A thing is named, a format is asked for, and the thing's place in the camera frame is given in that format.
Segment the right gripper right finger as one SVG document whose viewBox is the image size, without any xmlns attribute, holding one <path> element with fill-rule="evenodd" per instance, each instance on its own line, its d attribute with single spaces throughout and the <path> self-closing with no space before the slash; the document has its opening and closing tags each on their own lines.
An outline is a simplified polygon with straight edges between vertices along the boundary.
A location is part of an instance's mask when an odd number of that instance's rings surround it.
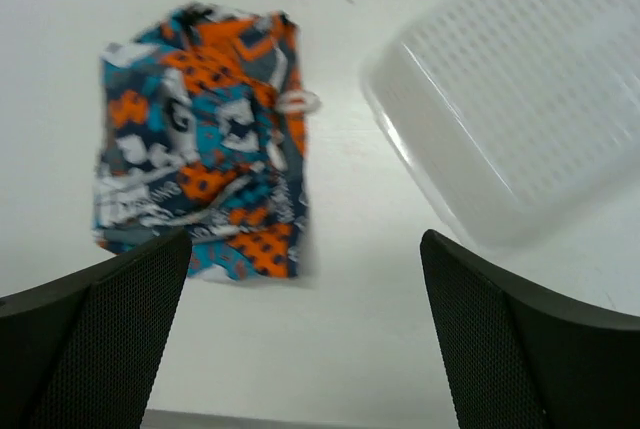
<svg viewBox="0 0 640 429">
<path fill-rule="evenodd" d="M 420 255 L 459 427 L 638 427 L 638 317 L 554 292 L 435 230 Z"/>
</svg>

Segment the white perforated plastic basket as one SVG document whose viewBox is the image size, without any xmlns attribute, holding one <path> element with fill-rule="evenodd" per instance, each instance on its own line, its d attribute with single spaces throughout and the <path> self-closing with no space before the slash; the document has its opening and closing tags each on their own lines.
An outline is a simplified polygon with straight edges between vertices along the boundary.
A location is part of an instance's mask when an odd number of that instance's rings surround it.
<svg viewBox="0 0 640 429">
<path fill-rule="evenodd" d="M 639 177 L 639 0 L 444 0 L 362 90 L 438 216 L 510 251 Z"/>
</svg>

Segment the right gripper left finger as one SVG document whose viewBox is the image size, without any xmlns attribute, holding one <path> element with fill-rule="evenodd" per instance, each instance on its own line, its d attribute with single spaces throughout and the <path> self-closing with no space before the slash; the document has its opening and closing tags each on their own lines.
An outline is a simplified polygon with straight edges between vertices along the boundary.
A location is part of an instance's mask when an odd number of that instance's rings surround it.
<svg viewBox="0 0 640 429">
<path fill-rule="evenodd" d="M 140 427 L 191 250 L 173 229 L 2 298 L 2 427 Z"/>
</svg>

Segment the colourful patterned shorts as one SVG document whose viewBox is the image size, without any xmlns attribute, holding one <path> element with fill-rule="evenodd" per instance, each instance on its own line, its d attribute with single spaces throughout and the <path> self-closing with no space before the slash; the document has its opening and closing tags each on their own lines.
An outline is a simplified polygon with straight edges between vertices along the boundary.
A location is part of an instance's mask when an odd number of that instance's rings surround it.
<svg viewBox="0 0 640 429">
<path fill-rule="evenodd" d="M 293 279 L 308 223 L 297 25 L 189 4 L 100 57 L 103 140 L 93 234 L 121 254 L 173 228 L 188 274 Z"/>
</svg>

